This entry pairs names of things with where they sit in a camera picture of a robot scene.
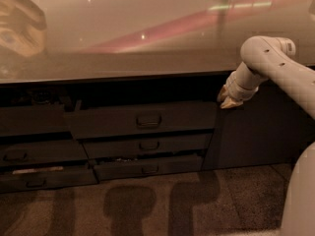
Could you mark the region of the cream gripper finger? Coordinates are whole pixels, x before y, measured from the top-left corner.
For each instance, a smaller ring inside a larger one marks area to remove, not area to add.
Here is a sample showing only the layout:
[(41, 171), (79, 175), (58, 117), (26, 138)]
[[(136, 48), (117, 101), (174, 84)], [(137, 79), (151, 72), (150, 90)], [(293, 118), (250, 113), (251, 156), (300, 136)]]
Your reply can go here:
[(243, 102), (242, 101), (236, 101), (233, 98), (227, 97), (223, 103), (220, 105), (221, 109), (230, 109), (230, 108), (235, 108), (238, 107), (240, 105), (242, 105)]
[(222, 86), (217, 96), (217, 102), (224, 102), (227, 97), (228, 97), (228, 92), (227, 92), (226, 86)]

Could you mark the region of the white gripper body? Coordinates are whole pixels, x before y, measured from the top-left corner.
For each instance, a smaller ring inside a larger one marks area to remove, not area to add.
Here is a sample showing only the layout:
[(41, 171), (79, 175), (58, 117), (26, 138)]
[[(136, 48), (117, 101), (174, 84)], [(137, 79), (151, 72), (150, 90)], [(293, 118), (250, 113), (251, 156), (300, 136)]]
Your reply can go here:
[(258, 91), (258, 81), (252, 75), (241, 75), (234, 71), (227, 78), (224, 85), (227, 96), (236, 102), (247, 101)]

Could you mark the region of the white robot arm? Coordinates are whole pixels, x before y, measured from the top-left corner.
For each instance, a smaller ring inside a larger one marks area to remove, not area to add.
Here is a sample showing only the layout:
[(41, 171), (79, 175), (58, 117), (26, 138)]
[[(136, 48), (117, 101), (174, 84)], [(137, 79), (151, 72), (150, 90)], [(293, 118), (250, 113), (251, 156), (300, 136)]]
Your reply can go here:
[[(315, 71), (293, 61), (295, 51), (294, 42), (288, 38), (248, 38), (240, 49), (241, 64), (220, 90), (220, 107), (243, 104), (262, 82), (271, 80), (315, 119)], [(306, 148), (293, 168), (280, 236), (315, 236), (315, 143)]]

